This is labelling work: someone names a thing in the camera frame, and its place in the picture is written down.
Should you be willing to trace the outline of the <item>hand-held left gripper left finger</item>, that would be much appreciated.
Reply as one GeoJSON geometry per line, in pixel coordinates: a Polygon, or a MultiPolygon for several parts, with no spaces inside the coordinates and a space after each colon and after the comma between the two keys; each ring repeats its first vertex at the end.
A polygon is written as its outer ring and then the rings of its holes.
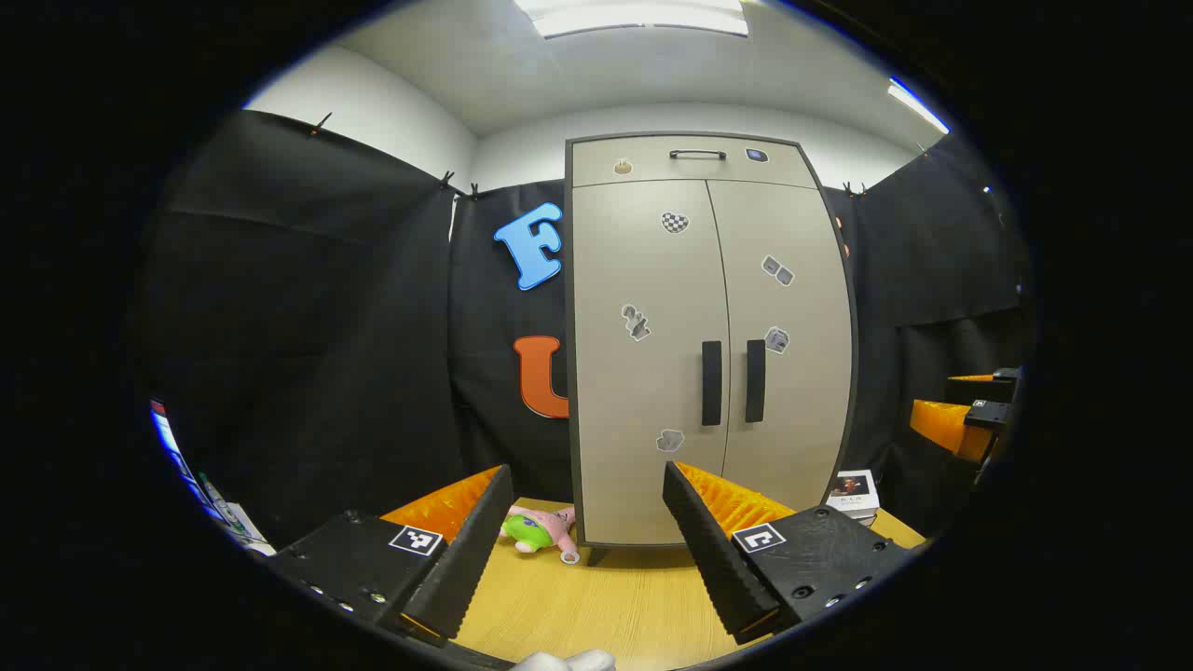
{"type": "Polygon", "coordinates": [[[513,501],[500,464],[388,515],[334,515],[271,570],[359,622],[441,647],[459,635],[513,501]]]}

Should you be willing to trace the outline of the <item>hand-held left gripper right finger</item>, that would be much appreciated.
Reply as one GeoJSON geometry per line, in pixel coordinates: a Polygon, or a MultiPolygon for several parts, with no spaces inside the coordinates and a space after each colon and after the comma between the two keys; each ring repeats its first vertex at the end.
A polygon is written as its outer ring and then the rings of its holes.
{"type": "Polygon", "coordinates": [[[913,558],[911,549],[835,507],[796,513],[682,462],[665,464],[662,500],[737,644],[821,620],[913,558]]]}

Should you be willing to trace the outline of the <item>grey cabinet door dice stickers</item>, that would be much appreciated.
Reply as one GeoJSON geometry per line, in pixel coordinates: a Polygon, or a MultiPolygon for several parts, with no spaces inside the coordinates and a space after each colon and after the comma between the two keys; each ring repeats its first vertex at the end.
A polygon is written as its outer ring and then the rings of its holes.
{"type": "Polygon", "coordinates": [[[793,509],[837,472],[854,381],[843,256],[812,187],[707,184],[729,318],[727,453],[721,475],[793,509]]]}

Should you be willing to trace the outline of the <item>grey cabinet door checkered sticker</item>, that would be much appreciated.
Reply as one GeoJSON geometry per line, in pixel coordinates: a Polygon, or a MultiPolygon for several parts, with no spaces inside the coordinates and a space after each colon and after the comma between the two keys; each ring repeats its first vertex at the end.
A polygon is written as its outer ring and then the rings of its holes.
{"type": "Polygon", "coordinates": [[[721,470],[730,324],[704,180],[571,191],[571,436],[588,544],[679,544],[665,464],[721,470]]]}

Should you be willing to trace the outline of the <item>grey double-door shoe cabinet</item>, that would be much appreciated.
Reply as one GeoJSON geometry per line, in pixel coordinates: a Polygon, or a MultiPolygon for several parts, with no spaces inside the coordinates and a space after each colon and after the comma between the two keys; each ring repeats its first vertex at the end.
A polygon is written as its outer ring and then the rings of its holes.
{"type": "MultiPolygon", "coordinates": [[[[565,294],[565,306],[567,306],[565,336],[567,336],[568,355],[569,355],[569,341],[570,341],[569,333],[570,333],[570,330],[571,330],[571,310],[569,308],[569,301],[570,301],[570,297],[571,297],[571,285],[570,285],[570,281],[569,281],[569,271],[568,271],[568,267],[567,267],[567,264],[568,264],[568,261],[570,260],[570,257],[571,257],[570,251],[568,251],[568,245],[571,242],[571,207],[570,207],[570,202],[569,201],[570,201],[570,197],[571,197],[571,191],[574,191],[574,187],[577,187],[577,186],[575,186],[571,183],[571,144],[575,144],[575,142],[588,142],[588,141],[593,141],[593,140],[617,138],[617,137],[635,137],[635,136],[655,136],[655,135],[723,136],[723,137],[754,140],[754,141],[762,141],[762,142],[775,142],[775,144],[793,144],[793,147],[796,147],[797,149],[801,149],[802,156],[804,156],[804,160],[806,161],[806,164],[809,166],[809,170],[811,170],[811,176],[816,179],[816,186],[812,187],[812,190],[817,191],[821,195],[821,197],[824,199],[826,208],[827,208],[828,213],[830,213],[832,224],[834,226],[835,232],[837,234],[837,239],[839,239],[839,244],[840,244],[840,248],[841,248],[841,256],[843,256],[843,270],[846,270],[846,278],[848,281],[849,296],[851,296],[851,302],[852,302],[852,315],[853,315],[853,320],[854,320],[854,369],[853,369],[854,370],[854,381],[853,381],[853,388],[852,388],[852,398],[851,398],[851,407],[849,407],[848,420],[847,420],[847,429],[846,429],[846,433],[843,433],[843,447],[841,447],[840,461],[839,461],[839,464],[837,464],[837,470],[839,470],[841,468],[841,466],[843,466],[843,453],[846,453],[846,447],[848,445],[848,442],[849,442],[849,438],[851,438],[851,432],[852,432],[852,429],[853,429],[854,415],[857,415],[857,378],[859,377],[859,327],[857,327],[857,298],[854,298],[854,287],[853,287],[853,282],[851,279],[851,272],[849,272],[849,267],[848,267],[848,261],[846,259],[846,251],[843,250],[843,238],[841,238],[841,233],[837,230],[837,226],[835,224],[834,213],[832,213],[830,201],[827,199],[827,195],[824,192],[823,184],[822,184],[820,177],[817,176],[816,170],[815,170],[815,167],[814,167],[810,158],[808,156],[806,150],[804,148],[802,148],[802,146],[798,144],[798,142],[796,142],[793,140],[772,138],[772,137],[764,137],[764,136],[758,136],[758,135],[744,135],[744,133],[707,133],[707,131],[605,133],[605,135],[591,135],[591,136],[587,136],[587,137],[579,137],[579,138],[567,140],[567,143],[564,144],[564,213],[565,213],[565,218],[567,218],[567,222],[565,222],[567,241],[564,242],[563,251],[564,251],[564,272],[565,272],[565,285],[567,285],[567,294],[565,294]]],[[[571,377],[571,362],[569,362],[569,373],[568,373],[569,390],[571,390],[570,377],[571,377]]],[[[579,543],[580,544],[585,544],[585,547],[591,548],[593,556],[600,556],[601,554],[605,554],[608,550],[673,550],[673,549],[681,548],[682,544],[684,544],[684,541],[682,541],[682,543],[679,543],[679,544],[588,544],[588,543],[585,543],[585,540],[583,540],[583,524],[581,524],[580,515],[577,513],[577,492],[576,492],[576,485],[577,485],[579,468],[577,468],[576,449],[575,449],[575,445],[574,445],[574,436],[571,436],[571,399],[569,396],[569,390],[568,390],[568,398],[569,398],[569,438],[570,438],[570,450],[571,450],[571,493],[574,493],[575,510],[576,510],[576,515],[577,515],[576,534],[577,534],[579,543]]],[[[721,470],[705,469],[705,468],[703,468],[700,466],[694,466],[694,467],[697,467],[698,469],[703,469],[705,472],[711,472],[711,474],[721,476],[721,470]]],[[[830,485],[828,485],[826,494],[824,494],[824,498],[823,498],[822,501],[826,500],[826,497],[828,495],[828,492],[830,492],[830,485]]]]}

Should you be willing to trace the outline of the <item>pink green plush toy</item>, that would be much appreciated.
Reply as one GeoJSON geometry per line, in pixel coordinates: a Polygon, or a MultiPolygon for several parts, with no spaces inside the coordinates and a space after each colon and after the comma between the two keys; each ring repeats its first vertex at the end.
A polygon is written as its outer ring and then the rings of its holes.
{"type": "Polygon", "coordinates": [[[513,505],[500,527],[499,538],[513,538],[514,547],[524,554],[557,548],[563,564],[580,561],[577,543],[571,538],[571,527],[576,522],[574,507],[564,507],[554,513],[513,505]]]}

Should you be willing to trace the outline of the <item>white photo booklet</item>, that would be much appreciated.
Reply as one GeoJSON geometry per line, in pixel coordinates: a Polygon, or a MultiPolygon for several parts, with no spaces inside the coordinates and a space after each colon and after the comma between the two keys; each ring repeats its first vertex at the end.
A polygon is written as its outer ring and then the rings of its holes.
{"type": "Polygon", "coordinates": [[[826,505],[848,515],[863,527],[872,527],[880,509],[880,497],[870,469],[842,470],[832,480],[826,505]]]}

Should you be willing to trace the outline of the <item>white panel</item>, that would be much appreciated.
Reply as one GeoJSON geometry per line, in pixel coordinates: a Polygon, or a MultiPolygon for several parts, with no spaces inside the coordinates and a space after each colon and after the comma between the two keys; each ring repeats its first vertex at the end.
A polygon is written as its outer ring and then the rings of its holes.
{"type": "Polygon", "coordinates": [[[221,515],[227,534],[237,544],[241,544],[247,550],[256,552],[264,558],[276,555],[277,550],[273,544],[268,543],[268,540],[256,529],[251,516],[247,515],[247,511],[237,501],[227,501],[225,497],[221,494],[214,481],[204,472],[198,474],[198,484],[205,491],[209,501],[214,503],[214,509],[221,515]]]}

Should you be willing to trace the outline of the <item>black backdrop cloth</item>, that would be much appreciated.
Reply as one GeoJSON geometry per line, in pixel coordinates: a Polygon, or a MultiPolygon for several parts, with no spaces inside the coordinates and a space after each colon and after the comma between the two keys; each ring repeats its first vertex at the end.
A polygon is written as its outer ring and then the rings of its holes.
{"type": "MultiPolygon", "coordinates": [[[[571,493],[564,144],[560,179],[440,179],[297,121],[243,111],[178,171],[148,228],[132,361],[184,458],[276,544],[387,515],[506,464],[518,497],[571,493]]],[[[827,186],[857,298],[843,466],[934,536],[979,464],[911,433],[946,378],[1018,368],[1031,327],[1010,215],[957,150],[857,199],[827,186]]]]}

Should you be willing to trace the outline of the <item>narrow ceiling light panel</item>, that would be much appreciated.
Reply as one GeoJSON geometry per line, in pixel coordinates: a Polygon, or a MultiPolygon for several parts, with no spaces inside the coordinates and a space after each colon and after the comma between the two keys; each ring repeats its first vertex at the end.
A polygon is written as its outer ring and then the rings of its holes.
{"type": "Polygon", "coordinates": [[[948,133],[951,133],[950,127],[947,127],[947,124],[942,122],[937,113],[928,109],[928,106],[925,105],[925,101],[921,101],[919,97],[911,93],[911,90],[908,90],[903,82],[900,82],[900,80],[894,76],[890,76],[889,79],[888,94],[892,97],[895,101],[902,103],[902,105],[908,107],[908,110],[916,113],[925,121],[925,123],[937,129],[938,133],[942,133],[942,135],[948,135],[948,133]]]}

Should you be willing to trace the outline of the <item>large ceiling light panel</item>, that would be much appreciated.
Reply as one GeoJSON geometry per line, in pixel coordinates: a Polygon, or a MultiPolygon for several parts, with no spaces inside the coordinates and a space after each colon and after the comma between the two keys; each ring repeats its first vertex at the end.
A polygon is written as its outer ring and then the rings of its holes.
{"type": "Polygon", "coordinates": [[[740,0],[513,0],[544,38],[630,27],[749,35],[740,0]]]}

